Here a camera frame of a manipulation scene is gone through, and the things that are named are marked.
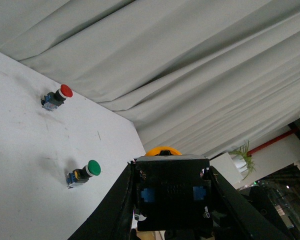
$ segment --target green plant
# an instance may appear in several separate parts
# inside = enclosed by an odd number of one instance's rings
[[[249,174],[251,174],[253,171],[256,170],[255,163],[252,160],[252,156],[248,155],[248,151],[249,151],[249,141],[246,144],[240,146],[238,149],[229,152],[229,154],[231,155],[240,155],[245,161],[245,165],[242,168],[246,167],[248,170],[248,174],[245,176],[244,179],[246,179],[246,177],[248,177]]]

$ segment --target green button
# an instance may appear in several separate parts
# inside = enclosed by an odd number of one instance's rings
[[[95,160],[90,160],[88,163],[88,169],[90,173],[92,173],[95,176],[98,176],[101,173],[101,167],[99,163]]]

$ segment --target red pipe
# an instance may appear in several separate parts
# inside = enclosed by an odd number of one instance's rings
[[[274,144],[275,142],[278,142],[278,141],[280,141],[281,139],[284,139],[284,138],[286,138],[286,137],[288,137],[288,136],[290,136],[290,135],[296,133],[297,131],[299,131],[299,129],[298,129],[297,127],[294,128],[294,129],[291,129],[290,131],[287,131],[287,132],[285,132],[284,134],[281,134],[280,136],[277,136],[277,137],[275,137],[274,139],[272,139],[272,140],[270,140],[270,141],[267,141],[266,143],[264,143],[264,144],[262,144],[262,145],[260,145],[260,146],[257,146],[256,148],[254,148],[254,149],[248,151],[248,152],[247,152],[247,155],[250,156],[250,155],[252,155],[252,154],[254,154],[254,153],[260,151],[261,149],[264,149],[264,148],[268,147],[269,145]]]

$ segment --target gray fabric backdrop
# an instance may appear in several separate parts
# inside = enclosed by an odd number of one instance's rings
[[[300,0],[1,0],[0,52],[133,121],[146,150],[213,156],[300,115]]]

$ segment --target red button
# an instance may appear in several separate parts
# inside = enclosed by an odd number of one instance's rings
[[[68,98],[71,98],[74,95],[71,88],[65,84],[61,85],[61,92],[63,95],[65,95]]]

